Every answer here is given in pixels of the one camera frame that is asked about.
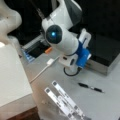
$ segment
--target blue light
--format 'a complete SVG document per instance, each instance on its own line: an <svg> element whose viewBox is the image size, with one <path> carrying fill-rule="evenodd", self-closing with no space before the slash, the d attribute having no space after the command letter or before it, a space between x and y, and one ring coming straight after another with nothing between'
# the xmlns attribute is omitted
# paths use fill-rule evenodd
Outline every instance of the blue light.
<svg viewBox="0 0 120 120"><path fill-rule="evenodd" d="M56 32L52 32L52 37L56 37Z"/></svg>

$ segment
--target white table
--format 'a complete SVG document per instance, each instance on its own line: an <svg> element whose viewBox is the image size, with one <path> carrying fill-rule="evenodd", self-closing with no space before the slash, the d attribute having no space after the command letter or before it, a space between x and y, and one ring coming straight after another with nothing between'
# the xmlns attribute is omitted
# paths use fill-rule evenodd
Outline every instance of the white table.
<svg viewBox="0 0 120 120"><path fill-rule="evenodd" d="M29 80L34 78L45 66L49 58L58 54L43 54L26 67ZM68 77L63 73L63 66L58 61L48 68L32 84L34 98L40 109L41 118L45 120L64 120L58 113L58 108L46 95L44 89L50 87L55 92L51 83L56 80L72 97L84 113L92 120L118 120L120 117L120 63L108 76L95 71L84 69L75 77ZM78 83L101 88L105 94L85 89Z"/></svg>

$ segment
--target black marker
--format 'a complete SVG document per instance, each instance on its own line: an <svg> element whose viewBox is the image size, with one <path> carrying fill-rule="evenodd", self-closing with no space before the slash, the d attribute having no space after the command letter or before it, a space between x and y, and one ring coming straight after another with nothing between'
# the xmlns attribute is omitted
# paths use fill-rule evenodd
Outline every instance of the black marker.
<svg viewBox="0 0 120 120"><path fill-rule="evenodd" d="M100 92L100 93L105 93L104 91L102 91L102 90L99 89L99 88L91 87L91 86L86 85L86 84L84 84L84 83L78 83L78 84L79 84L79 86L81 86L81 87L88 88L88 89L91 89L91 90L94 90L94 91L97 91L97 92Z"/></svg>

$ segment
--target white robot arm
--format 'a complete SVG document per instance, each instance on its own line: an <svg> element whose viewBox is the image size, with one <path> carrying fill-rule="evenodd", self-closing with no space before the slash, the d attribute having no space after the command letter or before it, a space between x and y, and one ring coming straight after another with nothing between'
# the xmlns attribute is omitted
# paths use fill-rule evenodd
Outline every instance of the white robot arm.
<svg viewBox="0 0 120 120"><path fill-rule="evenodd" d="M68 30L79 23L82 9L74 0L58 0L59 7L42 21L47 42L61 51L59 61L72 72L83 68L91 54L86 49L91 35L83 29L79 39Z"/></svg>

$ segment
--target wire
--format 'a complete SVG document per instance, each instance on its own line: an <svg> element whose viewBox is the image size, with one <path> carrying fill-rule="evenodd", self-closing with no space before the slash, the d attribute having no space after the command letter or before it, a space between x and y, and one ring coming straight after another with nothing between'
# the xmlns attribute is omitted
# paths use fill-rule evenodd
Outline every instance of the wire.
<svg viewBox="0 0 120 120"><path fill-rule="evenodd" d="M73 77L73 76L78 75L81 70L82 70L82 68L78 67L77 72L76 72L75 74L69 75L68 73L66 73L66 70L65 70L65 67L64 67L64 73L65 73L67 76L70 76L70 77Z"/></svg>
<svg viewBox="0 0 120 120"><path fill-rule="evenodd" d="M57 61L58 58L59 56L56 59L54 59L52 63L48 64L42 71L40 71L40 73L34 79L30 81L30 84L32 84L42 73L44 73L51 65L53 65Z"/></svg>
<svg viewBox="0 0 120 120"><path fill-rule="evenodd" d="M36 9L39 17L43 20L45 18L45 16L44 16L43 12L41 11L41 9L38 8L32 0L29 0L29 2L33 5L33 7Z"/></svg>

